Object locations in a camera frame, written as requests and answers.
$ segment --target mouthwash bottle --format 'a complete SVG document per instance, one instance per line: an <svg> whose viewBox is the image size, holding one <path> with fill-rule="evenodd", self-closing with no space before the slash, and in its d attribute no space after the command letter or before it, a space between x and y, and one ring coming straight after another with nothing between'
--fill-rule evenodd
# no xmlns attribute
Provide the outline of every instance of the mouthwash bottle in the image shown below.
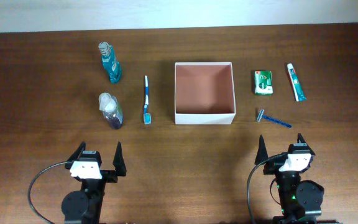
<svg viewBox="0 0 358 224"><path fill-rule="evenodd" d="M103 112L104 118L113 129L119 129L124 122L122 109L114 96L109 93L102 93L99 96L99 110Z"/></svg>
<svg viewBox="0 0 358 224"><path fill-rule="evenodd" d="M102 42L99 44L99 50L102 54L103 67L109 73L110 82L114 84L118 83L122 75L122 70L119 62L117 62L112 45L109 45L107 42Z"/></svg>

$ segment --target blue toothbrush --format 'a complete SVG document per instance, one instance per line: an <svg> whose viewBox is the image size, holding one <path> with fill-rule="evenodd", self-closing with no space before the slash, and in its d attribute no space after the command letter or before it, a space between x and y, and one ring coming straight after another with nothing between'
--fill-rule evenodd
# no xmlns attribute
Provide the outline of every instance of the blue toothbrush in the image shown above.
<svg viewBox="0 0 358 224"><path fill-rule="evenodd" d="M152 115L147 112L147 107L149 106L149 79L147 78L147 75L144 76L144 86L145 86L145 100L144 100L143 121L144 124L151 124Z"/></svg>
<svg viewBox="0 0 358 224"><path fill-rule="evenodd" d="M261 120L262 118L264 118L264 119L266 119L266 120L268 120L268 121L271 121L271 122L273 122L273 123L282 125L282 126L284 126L284 127L292 128L292 125L290 125L290 124L284 123L284 122L282 122L282 121L279 121L279 120L277 120L277 119L271 118L271 117L269 117L269 116L265 116L265 115L264 115L264 112L265 112L265 110L260 109L259 115L258 115L258 118L256 119L256 121L260 122L260 120Z"/></svg>

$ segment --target open box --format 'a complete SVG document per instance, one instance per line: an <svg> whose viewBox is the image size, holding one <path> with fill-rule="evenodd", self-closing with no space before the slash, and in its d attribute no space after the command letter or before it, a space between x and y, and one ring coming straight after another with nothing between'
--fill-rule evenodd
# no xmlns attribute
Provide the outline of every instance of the open box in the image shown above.
<svg viewBox="0 0 358 224"><path fill-rule="evenodd" d="M235 115L231 62L175 64L175 124L231 124Z"/></svg>

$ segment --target toothpaste tube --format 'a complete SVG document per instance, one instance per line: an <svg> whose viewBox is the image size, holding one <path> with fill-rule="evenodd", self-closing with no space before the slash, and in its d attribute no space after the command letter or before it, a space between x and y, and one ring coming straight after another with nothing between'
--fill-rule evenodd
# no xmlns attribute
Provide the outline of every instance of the toothpaste tube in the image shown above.
<svg viewBox="0 0 358 224"><path fill-rule="evenodd" d="M295 73L295 69L293 68L293 65L291 63L289 63L287 65L287 69L288 69L288 73L290 74L293 93L295 94L295 100L296 101L306 100L305 94L303 94L303 91L301 88L301 83L299 83L299 79Z"/></svg>

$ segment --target blue mouthwash bottle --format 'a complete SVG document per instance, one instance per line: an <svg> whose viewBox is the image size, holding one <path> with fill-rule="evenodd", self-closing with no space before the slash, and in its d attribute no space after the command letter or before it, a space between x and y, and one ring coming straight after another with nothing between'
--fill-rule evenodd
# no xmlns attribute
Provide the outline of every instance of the blue mouthwash bottle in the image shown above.
<svg viewBox="0 0 358 224"><path fill-rule="evenodd" d="M99 50L102 54L103 67L109 73L110 82L118 83L122 75L122 70L119 62L117 62L114 49L107 42L102 42L99 44Z"/></svg>

